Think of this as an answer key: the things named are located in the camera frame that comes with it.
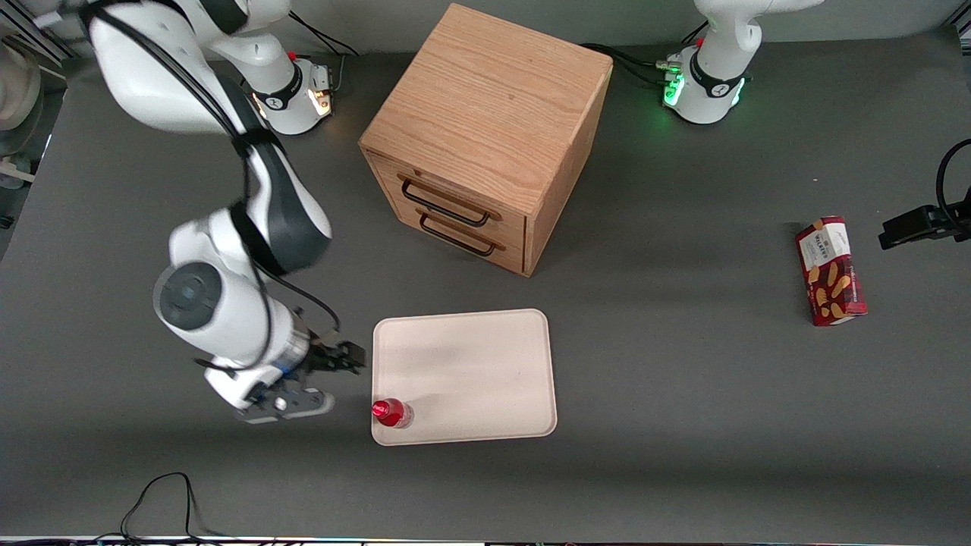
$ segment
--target gray table surface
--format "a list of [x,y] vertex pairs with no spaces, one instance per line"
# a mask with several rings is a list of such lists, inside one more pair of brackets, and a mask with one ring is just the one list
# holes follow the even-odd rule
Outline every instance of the gray table surface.
[[[218,137],[142,126],[87,68],[0,265],[0,529],[115,529],[179,469],[234,534],[971,539],[971,243],[877,242],[881,222],[933,200],[941,155],[968,135],[953,32],[768,44],[714,126],[618,71],[532,279],[392,215],[356,140],[408,60],[349,60],[337,115],[284,138],[336,235],[293,281],[366,347],[387,317],[543,310],[556,431],[383,448],[367,375],[318,375],[339,398],[321,418],[237,423],[151,308],[169,232],[237,196],[237,159]],[[969,175],[957,158],[952,199]],[[792,230],[830,214],[848,220],[871,315],[819,329]],[[178,534],[182,505],[163,483],[133,528]]]

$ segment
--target small bottle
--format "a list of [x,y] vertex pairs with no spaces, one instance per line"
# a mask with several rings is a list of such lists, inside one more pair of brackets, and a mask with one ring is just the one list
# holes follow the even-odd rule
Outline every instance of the small bottle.
[[412,423],[412,406],[397,398],[378,400],[371,406],[371,415],[385,427],[404,428]]

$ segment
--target plastic tray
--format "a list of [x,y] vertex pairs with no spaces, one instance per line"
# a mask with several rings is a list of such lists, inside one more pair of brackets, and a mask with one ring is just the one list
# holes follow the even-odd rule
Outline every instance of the plastic tray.
[[546,436],[556,428],[550,329],[536,309],[386,319],[374,328],[372,402],[412,406],[406,428],[372,418],[383,446]]

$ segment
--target black metal handle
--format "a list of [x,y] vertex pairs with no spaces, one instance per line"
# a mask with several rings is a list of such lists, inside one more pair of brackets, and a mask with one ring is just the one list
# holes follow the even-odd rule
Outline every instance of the black metal handle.
[[439,239],[442,239],[443,241],[452,243],[453,245],[456,245],[458,248],[462,250],[469,251],[470,253],[481,257],[490,256],[492,254],[492,251],[495,250],[495,243],[489,243],[488,250],[484,250],[484,251],[481,251],[475,247],[466,245],[465,243],[459,241],[458,239],[455,239],[454,237],[450,237],[449,235],[442,233],[438,229],[433,229],[431,227],[428,227],[424,223],[424,221],[426,220],[428,220],[428,215],[422,214],[421,220],[419,220],[419,225],[421,226],[422,230],[424,230],[426,233],[431,233],[432,235],[438,237]]
[[436,205],[435,203],[432,203],[431,201],[429,201],[427,199],[422,199],[421,197],[418,197],[417,195],[415,195],[413,193],[409,193],[408,192],[408,188],[411,187],[412,181],[408,180],[407,178],[405,178],[405,177],[403,177],[401,175],[398,175],[398,177],[401,180],[405,181],[404,184],[401,185],[401,192],[404,193],[405,194],[405,197],[407,197],[408,199],[410,199],[412,201],[415,201],[419,205],[424,205],[425,207],[428,207],[428,209],[433,210],[436,213],[439,213],[441,215],[447,216],[447,217],[451,218],[452,220],[455,220],[455,221],[458,221],[458,222],[462,222],[462,223],[464,223],[466,225],[471,225],[472,227],[482,227],[483,225],[486,225],[486,222],[488,221],[488,212],[483,212],[482,219],[481,220],[478,220],[478,221],[475,221],[475,220],[472,220],[472,219],[469,219],[469,218],[465,218],[464,216],[462,216],[460,214],[457,214],[457,213],[454,213],[454,212],[450,211],[449,209],[440,207],[440,206]]

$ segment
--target wooden box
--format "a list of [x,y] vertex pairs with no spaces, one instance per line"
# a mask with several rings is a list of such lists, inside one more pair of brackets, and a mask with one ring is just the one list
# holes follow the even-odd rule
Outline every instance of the wooden box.
[[589,156],[612,66],[452,4],[359,145],[399,220],[528,277]]

